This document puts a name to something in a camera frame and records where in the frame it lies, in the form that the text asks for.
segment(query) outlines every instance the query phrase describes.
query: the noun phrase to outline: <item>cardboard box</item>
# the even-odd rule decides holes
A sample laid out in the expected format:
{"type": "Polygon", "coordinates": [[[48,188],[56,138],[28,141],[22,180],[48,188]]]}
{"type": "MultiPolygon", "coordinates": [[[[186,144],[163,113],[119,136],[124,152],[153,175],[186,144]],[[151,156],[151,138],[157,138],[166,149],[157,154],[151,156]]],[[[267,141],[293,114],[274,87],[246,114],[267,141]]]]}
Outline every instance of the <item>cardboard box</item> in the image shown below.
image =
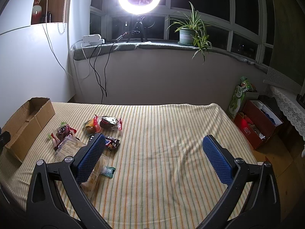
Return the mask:
{"type": "Polygon", "coordinates": [[[242,111],[248,100],[257,100],[260,94],[256,92],[242,92],[242,88],[236,85],[227,113],[234,119],[236,114],[242,111]]]}
{"type": "Polygon", "coordinates": [[[234,123],[238,126],[241,132],[249,140],[253,149],[257,149],[259,146],[266,143],[270,137],[275,134],[283,123],[266,105],[260,101],[248,100],[243,111],[245,115],[256,125],[260,132],[265,136],[265,139],[261,139],[256,132],[248,125],[248,123],[240,116],[236,114],[234,123]],[[275,125],[268,119],[268,117],[261,111],[266,112],[275,121],[275,125]]]}
{"type": "Polygon", "coordinates": [[[11,141],[5,146],[21,163],[32,144],[55,115],[49,98],[35,97],[23,104],[8,120],[3,131],[11,134],[11,141]]]}

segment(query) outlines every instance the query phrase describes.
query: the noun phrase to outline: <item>mattress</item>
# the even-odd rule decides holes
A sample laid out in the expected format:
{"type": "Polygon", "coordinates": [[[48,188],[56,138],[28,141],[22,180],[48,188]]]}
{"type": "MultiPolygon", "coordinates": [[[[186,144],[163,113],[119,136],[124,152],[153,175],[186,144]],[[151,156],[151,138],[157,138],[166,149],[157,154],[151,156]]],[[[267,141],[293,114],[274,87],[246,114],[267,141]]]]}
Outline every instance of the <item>mattress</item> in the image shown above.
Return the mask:
{"type": "MultiPolygon", "coordinates": [[[[100,176],[91,202],[112,228],[195,228],[213,209],[227,188],[222,184],[202,150],[202,139],[212,134],[234,157],[256,164],[248,143],[217,105],[119,106],[53,102],[55,116],[37,137],[23,164],[6,149],[0,156],[0,182],[26,209],[26,199],[35,163],[54,162],[47,134],[62,121],[77,129],[87,142],[83,123],[94,114],[122,117],[122,131],[104,131],[121,140],[117,151],[104,151],[112,179],[100,176]]],[[[61,184],[68,212],[77,218],[61,184]]],[[[240,212],[250,184],[231,217],[240,212]]]]}

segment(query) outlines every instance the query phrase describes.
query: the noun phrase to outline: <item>window sill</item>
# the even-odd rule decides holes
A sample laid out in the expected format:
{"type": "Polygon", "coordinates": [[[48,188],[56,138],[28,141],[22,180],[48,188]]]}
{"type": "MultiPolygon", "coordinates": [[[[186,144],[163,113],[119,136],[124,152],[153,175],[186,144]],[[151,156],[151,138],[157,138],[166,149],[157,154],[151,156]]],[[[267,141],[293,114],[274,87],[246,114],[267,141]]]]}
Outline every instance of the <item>window sill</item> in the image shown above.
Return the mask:
{"type": "MultiPolygon", "coordinates": [[[[112,46],[112,44],[103,44],[101,50],[98,47],[98,49],[95,50],[92,57],[96,57],[98,54],[99,54],[99,56],[109,54],[111,46],[112,46]]],[[[88,59],[90,58],[95,47],[96,46],[83,47],[84,53],[88,59]]],[[[126,41],[121,41],[121,42],[114,44],[114,46],[111,49],[111,52],[132,51],[137,48],[139,48],[139,49],[167,49],[167,50],[182,50],[182,51],[196,51],[199,49],[197,47],[180,46],[177,44],[177,41],[173,41],[173,40],[150,40],[148,42],[141,42],[140,40],[131,40],[128,43],[126,43],[126,41]]],[[[265,65],[258,64],[254,60],[248,59],[239,54],[228,52],[226,50],[219,49],[219,48],[211,48],[211,49],[209,49],[209,52],[215,52],[215,53],[227,55],[231,58],[236,59],[237,61],[246,62],[249,65],[255,65],[256,68],[267,73],[268,69],[266,68],[265,65]]],[[[84,60],[84,59],[85,59],[85,56],[83,55],[82,49],[77,48],[74,52],[74,60],[80,61],[80,60],[84,60]]]]}

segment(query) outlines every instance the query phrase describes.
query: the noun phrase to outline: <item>red vase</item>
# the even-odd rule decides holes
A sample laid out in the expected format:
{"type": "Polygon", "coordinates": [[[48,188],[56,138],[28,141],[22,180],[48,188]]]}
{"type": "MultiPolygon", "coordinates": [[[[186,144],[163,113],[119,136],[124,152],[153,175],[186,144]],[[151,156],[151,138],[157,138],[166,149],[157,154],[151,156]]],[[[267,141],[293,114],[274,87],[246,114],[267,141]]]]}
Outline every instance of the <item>red vase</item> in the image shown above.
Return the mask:
{"type": "Polygon", "coordinates": [[[41,12],[42,8],[39,5],[41,0],[34,0],[34,5],[32,9],[32,21],[31,24],[38,24],[40,23],[40,18],[41,18],[41,12]]]}

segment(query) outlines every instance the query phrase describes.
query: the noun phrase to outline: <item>white wall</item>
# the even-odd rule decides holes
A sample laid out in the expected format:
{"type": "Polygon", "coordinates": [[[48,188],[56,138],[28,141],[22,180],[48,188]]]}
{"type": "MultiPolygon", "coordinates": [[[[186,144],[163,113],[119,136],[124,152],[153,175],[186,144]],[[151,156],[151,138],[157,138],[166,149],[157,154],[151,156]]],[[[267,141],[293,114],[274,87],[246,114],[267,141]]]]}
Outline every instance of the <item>white wall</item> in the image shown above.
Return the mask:
{"type": "MultiPolygon", "coordinates": [[[[43,27],[31,26],[34,0],[10,0],[0,16],[0,127],[27,100],[36,96],[67,102],[75,91],[50,50],[43,27]]],[[[68,70],[67,27],[47,25],[54,52],[68,70]]]]}
{"type": "MultiPolygon", "coordinates": [[[[91,0],[71,0],[69,9],[69,23],[68,23],[68,45],[70,54],[71,74],[74,77],[73,83],[76,90],[75,100],[79,103],[84,102],[81,95],[80,85],[77,80],[76,70],[73,65],[72,58],[72,46],[84,35],[89,35],[90,32],[90,5],[91,0]]],[[[80,47],[81,42],[76,44],[76,47],[80,47]]]]}
{"type": "MultiPolygon", "coordinates": [[[[157,105],[189,103],[208,105],[212,102],[226,110],[235,86],[246,76],[259,92],[263,92],[266,74],[253,65],[231,57],[209,53],[205,63],[200,54],[178,50],[143,50],[115,52],[106,68],[108,97],[104,104],[157,105]]],[[[104,86],[104,67],[108,55],[98,57],[96,70],[104,86]]],[[[86,60],[75,61],[79,78],[89,67],[86,60]]],[[[100,103],[101,90],[94,71],[80,80],[86,103],[100,103]]]]}
{"type": "Polygon", "coordinates": [[[9,0],[0,19],[0,34],[31,25],[34,0],[9,0]]]}

